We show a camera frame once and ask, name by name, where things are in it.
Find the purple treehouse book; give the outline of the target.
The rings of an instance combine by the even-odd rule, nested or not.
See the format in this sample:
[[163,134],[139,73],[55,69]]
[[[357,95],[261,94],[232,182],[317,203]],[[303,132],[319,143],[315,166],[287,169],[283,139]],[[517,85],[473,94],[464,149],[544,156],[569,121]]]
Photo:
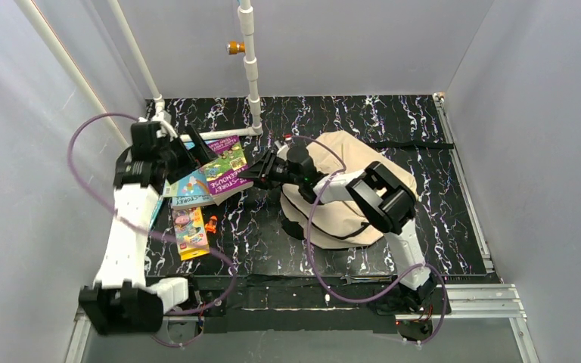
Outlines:
[[209,195],[216,205],[220,205],[238,192],[251,188],[253,182],[239,176],[249,165],[238,136],[211,141],[208,146],[217,158],[205,165],[204,175]]

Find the beige student backpack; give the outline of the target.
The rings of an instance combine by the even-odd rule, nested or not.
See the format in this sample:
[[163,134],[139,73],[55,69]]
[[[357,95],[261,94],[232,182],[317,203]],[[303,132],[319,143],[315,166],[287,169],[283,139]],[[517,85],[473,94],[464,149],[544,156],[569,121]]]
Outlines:
[[[405,182],[413,192],[416,191],[415,177],[401,166],[380,154],[385,149],[398,150],[449,150],[453,144],[426,141],[372,141],[364,142],[346,131],[325,132],[317,140],[329,147],[334,154],[323,147],[311,143],[307,146],[309,155],[314,159],[319,172],[327,174],[341,167],[337,161],[340,157],[346,164],[348,173],[358,172],[372,161],[378,161],[394,172],[400,181]],[[281,207],[290,221],[287,233],[301,239],[306,235],[306,228],[312,201],[300,194],[297,185],[281,186]],[[381,239],[381,233],[363,216],[360,208],[351,199],[332,200],[317,206],[311,221],[311,241],[317,247],[327,250],[339,250],[368,246]]]

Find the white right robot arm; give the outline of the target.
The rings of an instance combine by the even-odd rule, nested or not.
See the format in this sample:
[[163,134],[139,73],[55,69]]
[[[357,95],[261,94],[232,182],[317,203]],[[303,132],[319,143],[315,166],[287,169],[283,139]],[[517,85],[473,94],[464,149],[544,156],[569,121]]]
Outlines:
[[422,304],[435,289],[433,269],[425,262],[419,242],[404,235],[415,220],[417,197],[386,164],[370,162],[364,169],[347,172],[344,167],[331,173],[318,170],[304,146],[292,146],[283,157],[268,150],[252,166],[239,172],[239,177],[253,182],[254,187],[269,190],[285,185],[297,187],[309,212],[301,227],[310,264],[315,262],[313,235],[320,227],[318,213],[335,217],[347,203],[354,203],[369,226],[382,233],[392,249],[397,278],[384,290],[369,297],[380,299],[392,289],[399,289],[403,299]]

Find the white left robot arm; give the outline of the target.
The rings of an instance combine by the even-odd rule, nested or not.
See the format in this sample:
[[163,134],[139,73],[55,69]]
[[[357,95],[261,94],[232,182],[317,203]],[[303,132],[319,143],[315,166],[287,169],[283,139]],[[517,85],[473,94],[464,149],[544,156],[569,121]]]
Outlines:
[[144,255],[152,215],[165,184],[173,184],[216,159],[199,132],[185,127],[187,148],[161,123],[136,122],[132,143],[115,162],[113,221],[101,266],[79,305],[100,335],[154,334],[166,312],[188,299],[186,278],[164,278],[148,286]]

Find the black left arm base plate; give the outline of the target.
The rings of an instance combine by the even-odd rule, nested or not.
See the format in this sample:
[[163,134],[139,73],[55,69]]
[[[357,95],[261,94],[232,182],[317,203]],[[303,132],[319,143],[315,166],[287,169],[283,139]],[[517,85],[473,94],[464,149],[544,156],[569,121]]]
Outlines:
[[182,311],[183,315],[202,315],[206,310],[221,306],[230,290],[192,290],[191,302]]

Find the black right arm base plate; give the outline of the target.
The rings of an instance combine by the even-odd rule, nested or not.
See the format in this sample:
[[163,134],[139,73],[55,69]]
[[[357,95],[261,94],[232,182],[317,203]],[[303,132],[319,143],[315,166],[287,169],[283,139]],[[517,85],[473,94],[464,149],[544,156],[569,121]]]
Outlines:
[[446,314],[452,311],[442,289],[433,285],[410,290],[398,284],[390,292],[368,305],[379,315],[428,315],[429,310],[432,315],[439,315],[443,307],[446,308]]

